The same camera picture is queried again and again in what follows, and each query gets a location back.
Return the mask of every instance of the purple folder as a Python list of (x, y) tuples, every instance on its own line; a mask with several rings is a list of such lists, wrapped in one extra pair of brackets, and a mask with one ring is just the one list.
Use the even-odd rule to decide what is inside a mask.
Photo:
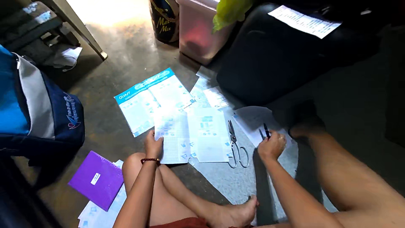
[(90, 151), (68, 184), (108, 211), (123, 183), (120, 168)]

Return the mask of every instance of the black pen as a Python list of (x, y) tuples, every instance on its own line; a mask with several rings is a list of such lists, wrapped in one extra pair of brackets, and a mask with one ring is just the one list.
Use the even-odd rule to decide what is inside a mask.
[(267, 136), (267, 138), (270, 138), (270, 133), (269, 133), (269, 130), (267, 129), (266, 124), (265, 124), (265, 123), (263, 123), (263, 126), (264, 126), (264, 131), (266, 132), (266, 136)]

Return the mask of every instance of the knee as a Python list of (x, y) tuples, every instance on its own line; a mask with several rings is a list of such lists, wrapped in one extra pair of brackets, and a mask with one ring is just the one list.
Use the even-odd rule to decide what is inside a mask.
[(131, 154), (125, 161), (124, 164), (122, 165), (122, 172), (125, 173), (128, 170), (137, 170), (137, 167), (141, 167), (141, 159), (145, 158), (144, 153), (134, 153)]

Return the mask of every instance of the pink plastic container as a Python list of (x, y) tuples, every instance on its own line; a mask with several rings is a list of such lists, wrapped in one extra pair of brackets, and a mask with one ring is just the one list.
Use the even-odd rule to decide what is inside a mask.
[(180, 51), (207, 65), (224, 46), (235, 24), (212, 34), (219, 0), (176, 0), (180, 5)]

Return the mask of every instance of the person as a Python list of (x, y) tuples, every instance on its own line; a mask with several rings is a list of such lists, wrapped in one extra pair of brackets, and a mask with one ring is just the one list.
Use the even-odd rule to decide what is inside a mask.
[[(271, 131), (258, 146), (288, 223), (263, 228), (399, 228), (405, 227), (405, 199), (378, 174), (347, 152), (322, 124), (307, 121), (289, 131), (304, 139), (316, 157), (321, 186), (338, 208), (330, 213), (278, 163), (286, 145), (283, 134)], [(163, 138), (154, 131), (145, 152), (128, 157), (122, 167), (127, 199), (114, 228), (227, 228), (249, 226), (259, 205), (256, 196), (241, 205), (217, 205), (192, 193), (166, 166), (143, 158), (158, 158)]]

